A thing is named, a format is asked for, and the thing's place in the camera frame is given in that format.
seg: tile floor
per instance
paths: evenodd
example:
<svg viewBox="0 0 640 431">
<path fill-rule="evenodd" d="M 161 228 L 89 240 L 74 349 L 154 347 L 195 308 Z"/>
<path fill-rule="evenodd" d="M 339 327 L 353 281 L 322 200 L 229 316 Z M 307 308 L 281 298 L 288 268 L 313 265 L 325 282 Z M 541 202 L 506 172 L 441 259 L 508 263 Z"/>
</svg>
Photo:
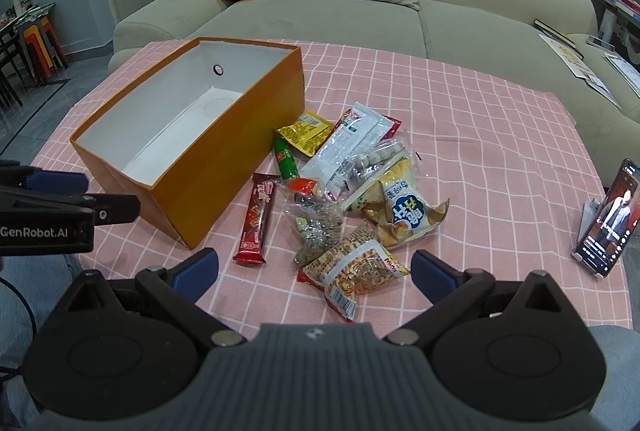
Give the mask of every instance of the tile floor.
<svg viewBox="0 0 640 431">
<path fill-rule="evenodd" d="M 0 151 L 5 148 L 0 158 L 29 164 L 66 112 L 108 76 L 107 65 L 110 58 L 111 56 L 104 56 L 73 62 L 67 70 L 56 73 L 50 79 L 54 81 L 69 78 L 61 88 L 60 84 L 42 88 L 35 88 L 32 84 L 23 86 L 13 77 L 11 82 L 24 106 L 15 105 L 8 111 L 0 110 Z M 630 240 L 623 259 L 634 328 L 640 331 L 640 231 Z"/>
</svg>

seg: open box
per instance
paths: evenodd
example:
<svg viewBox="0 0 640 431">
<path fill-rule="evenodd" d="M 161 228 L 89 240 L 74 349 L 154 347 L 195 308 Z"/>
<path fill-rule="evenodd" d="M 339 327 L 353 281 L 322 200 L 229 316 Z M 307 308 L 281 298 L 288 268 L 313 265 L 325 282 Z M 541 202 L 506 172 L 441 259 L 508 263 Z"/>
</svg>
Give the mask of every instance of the open box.
<svg viewBox="0 0 640 431">
<path fill-rule="evenodd" d="M 197 38 L 132 80 L 70 141 L 106 192 L 193 249 L 305 106 L 297 46 Z"/>
</svg>

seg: sofa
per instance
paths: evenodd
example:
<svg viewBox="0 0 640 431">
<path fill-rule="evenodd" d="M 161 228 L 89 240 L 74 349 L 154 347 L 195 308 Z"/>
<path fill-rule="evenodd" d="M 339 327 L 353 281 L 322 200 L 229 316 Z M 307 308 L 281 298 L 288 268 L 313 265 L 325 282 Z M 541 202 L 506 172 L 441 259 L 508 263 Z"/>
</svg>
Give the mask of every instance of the sofa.
<svg viewBox="0 0 640 431">
<path fill-rule="evenodd" d="M 574 77 L 535 19 L 577 43 L 622 111 Z M 418 11 L 372 0 L 156 0 L 116 26 L 110 71 L 149 42 L 195 36 L 317 41 L 448 62 L 555 94 L 607 187 L 623 158 L 640 162 L 640 100 L 586 43 L 596 33 L 590 0 L 420 0 Z"/>
</svg>

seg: blue logo on package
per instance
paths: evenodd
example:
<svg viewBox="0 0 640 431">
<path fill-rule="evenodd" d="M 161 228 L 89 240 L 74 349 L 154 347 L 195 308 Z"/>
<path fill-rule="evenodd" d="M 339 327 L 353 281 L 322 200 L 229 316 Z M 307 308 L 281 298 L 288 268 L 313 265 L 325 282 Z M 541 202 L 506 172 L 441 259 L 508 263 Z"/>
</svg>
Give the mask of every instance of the blue logo on package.
<svg viewBox="0 0 640 431">
<path fill-rule="evenodd" d="M 424 218 L 424 204 L 414 194 L 400 196 L 394 202 L 394 223 L 406 220 L 412 229 L 417 229 Z"/>
</svg>

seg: pink tablecloth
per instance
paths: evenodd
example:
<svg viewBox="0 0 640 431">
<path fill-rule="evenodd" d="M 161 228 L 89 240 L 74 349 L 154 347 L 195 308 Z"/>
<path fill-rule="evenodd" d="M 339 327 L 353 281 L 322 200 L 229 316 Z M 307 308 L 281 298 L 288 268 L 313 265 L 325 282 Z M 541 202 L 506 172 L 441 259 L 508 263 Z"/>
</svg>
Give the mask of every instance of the pink tablecloth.
<svg viewBox="0 0 640 431">
<path fill-rule="evenodd" d="M 86 171 L 68 143 L 73 130 L 181 43 L 153 43 L 124 64 L 69 111 L 34 164 Z M 455 268 L 481 267 L 504 280 L 524 279 L 543 268 L 587 324 L 631 327 L 622 263 L 606 280 L 596 281 L 570 257 L 583 202 L 603 193 L 574 121 L 555 96 L 427 59 L 296 44 L 304 56 L 308 108 L 336 119 L 359 101 L 402 120 L 429 175 L 420 191 L 433 204 L 451 199 L 449 216 L 436 233 L 394 252 L 402 262 L 408 265 L 414 250 L 424 248 Z M 271 156 L 260 170 L 275 172 Z M 92 180 L 91 190 L 98 189 Z M 263 322 L 338 321 L 321 292 L 295 281 L 292 256 L 299 243 L 281 212 L 281 198 L 271 220 L 267 264 L 247 268 L 231 260 L 248 194 L 247 184 L 203 242 L 220 256 L 220 277 L 198 305 L 249 338 Z M 349 220 L 347 230 L 357 223 Z M 81 261 L 120 278 L 149 265 L 172 267 L 188 255 L 181 244 L 138 220 L 96 229 L 95 250 Z M 407 277 L 363 297 L 356 319 L 372 322 L 383 335 L 428 306 Z"/>
</svg>

